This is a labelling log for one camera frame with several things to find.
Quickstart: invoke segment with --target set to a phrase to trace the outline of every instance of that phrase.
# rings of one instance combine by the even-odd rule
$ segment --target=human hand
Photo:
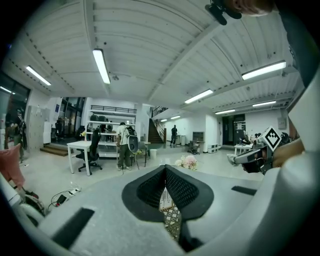
[[[250,16],[263,16],[272,12],[274,0],[224,0],[225,6],[234,12]]]
[[[289,158],[300,155],[304,150],[301,139],[278,147],[273,153],[273,167],[281,167]]]

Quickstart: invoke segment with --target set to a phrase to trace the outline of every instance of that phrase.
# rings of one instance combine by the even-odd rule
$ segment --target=power strip
[[[74,189],[74,190],[72,190],[72,191],[68,191],[68,192],[69,192],[69,195],[70,195],[70,197],[68,198],[68,200],[69,200],[70,198],[73,198],[77,193],[79,193],[80,190],[78,190],[78,189],[76,188],[76,189]]]
[[[74,190],[72,190],[70,193],[71,194],[73,194],[73,195],[75,195],[76,193],[79,193],[80,191],[78,190],[78,189],[74,189]]]

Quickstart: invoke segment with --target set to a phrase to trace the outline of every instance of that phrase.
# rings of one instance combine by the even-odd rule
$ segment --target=pink pillow
[[[7,180],[13,180],[14,184],[20,189],[25,183],[19,167],[20,144],[5,150],[0,150],[0,172]]]

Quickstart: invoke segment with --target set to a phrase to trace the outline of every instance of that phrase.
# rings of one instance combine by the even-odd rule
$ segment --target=stair railing
[[[162,113],[163,111],[166,111],[168,108],[164,106],[158,106],[155,109],[152,110],[151,117],[155,117],[156,115]]]
[[[156,131],[158,132],[158,134],[160,135],[161,140],[163,141],[163,143],[166,143],[167,140],[167,129],[163,128],[161,123],[158,120],[152,120],[154,123],[154,126],[156,128]]]

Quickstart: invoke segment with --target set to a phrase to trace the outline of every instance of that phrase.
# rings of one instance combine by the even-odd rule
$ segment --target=wooden platform
[[[42,148],[40,148],[40,151],[47,152],[53,155],[65,157],[68,155],[68,149],[57,147],[55,145],[51,144],[44,144]]]

